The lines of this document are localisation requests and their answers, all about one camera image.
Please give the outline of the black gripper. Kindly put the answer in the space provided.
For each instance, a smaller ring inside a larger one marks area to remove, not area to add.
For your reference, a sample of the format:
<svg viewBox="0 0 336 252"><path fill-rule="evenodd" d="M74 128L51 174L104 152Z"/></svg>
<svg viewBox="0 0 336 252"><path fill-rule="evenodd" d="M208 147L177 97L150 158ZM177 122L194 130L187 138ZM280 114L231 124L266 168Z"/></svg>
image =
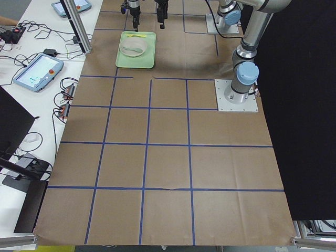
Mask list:
<svg viewBox="0 0 336 252"><path fill-rule="evenodd" d="M140 24L140 1L139 0L128 0L128 6L130 10L130 14L133 16L133 28L135 28L135 31L139 31L138 26ZM160 28L165 28L165 20L167 19L167 11L163 10L162 8L156 9L157 13L157 21L160 22Z"/></svg>

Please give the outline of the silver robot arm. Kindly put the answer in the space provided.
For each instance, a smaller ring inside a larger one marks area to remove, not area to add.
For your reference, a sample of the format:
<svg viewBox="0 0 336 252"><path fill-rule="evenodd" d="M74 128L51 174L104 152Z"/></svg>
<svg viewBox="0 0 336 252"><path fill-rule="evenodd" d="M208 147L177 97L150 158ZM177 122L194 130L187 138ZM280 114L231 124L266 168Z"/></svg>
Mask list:
<svg viewBox="0 0 336 252"><path fill-rule="evenodd" d="M160 28L164 29L165 20L168 19L169 2L163 0L155 1L155 3L157 22L160 24ZM206 3L211 13L214 27L219 35L222 35L219 31L220 28L231 27L238 24L241 18L241 9L240 5L236 1L218 1L218 10L216 15L212 11L210 3L208 1L206 1ZM139 31L138 28L140 25L141 15L140 1L123 1L120 5L120 12L125 14L126 10L128 10L132 16L134 31Z"/></svg>
<svg viewBox="0 0 336 252"><path fill-rule="evenodd" d="M254 63L259 42L274 13L285 9L291 1L219 1L217 15L213 18L215 28L236 25L241 18L240 4L253 8L240 45L232 55L234 76L225 89L225 100L231 104L241 105L254 93L250 88L257 81L259 69Z"/></svg>

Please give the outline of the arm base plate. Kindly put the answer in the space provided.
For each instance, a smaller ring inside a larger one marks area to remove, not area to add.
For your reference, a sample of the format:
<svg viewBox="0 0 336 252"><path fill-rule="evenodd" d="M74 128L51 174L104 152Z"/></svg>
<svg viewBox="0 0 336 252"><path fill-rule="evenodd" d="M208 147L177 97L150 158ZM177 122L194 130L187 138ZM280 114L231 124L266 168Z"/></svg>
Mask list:
<svg viewBox="0 0 336 252"><path fill-rule="evenodd" d="M223 36L227 35L239 35L239 29L237 24L229 25L226 23L225 18L214 14L215 20L211 14L206 14L206 24L208 34L218 34L218 31Z"/></svg>
<svg viewBox="0 0 336 252"><path fill-rule="evenodd" d="M257 113L258 105L253 87L246 94L236 93L231 80L215 79L217 109L219 112Z"/></svg>

